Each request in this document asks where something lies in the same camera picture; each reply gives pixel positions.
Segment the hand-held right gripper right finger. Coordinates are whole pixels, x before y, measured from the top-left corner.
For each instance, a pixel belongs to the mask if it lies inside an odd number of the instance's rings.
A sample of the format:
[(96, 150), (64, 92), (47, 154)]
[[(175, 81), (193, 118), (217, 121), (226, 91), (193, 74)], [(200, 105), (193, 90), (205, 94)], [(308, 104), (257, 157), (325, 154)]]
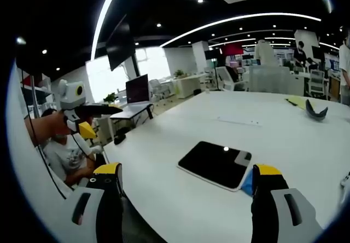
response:
[(314, 242), (323, 232), (313, 205), (275, 167), (255, 164), (251, 242)]

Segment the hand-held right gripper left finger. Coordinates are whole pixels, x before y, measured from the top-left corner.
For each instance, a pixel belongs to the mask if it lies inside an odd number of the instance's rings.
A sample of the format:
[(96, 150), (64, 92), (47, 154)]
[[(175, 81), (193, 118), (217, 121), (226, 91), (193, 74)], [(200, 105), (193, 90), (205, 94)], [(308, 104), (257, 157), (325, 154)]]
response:
[(65, 200), (58, 242), (123, 242), (122, 164), (98, 167), (85, 187)]

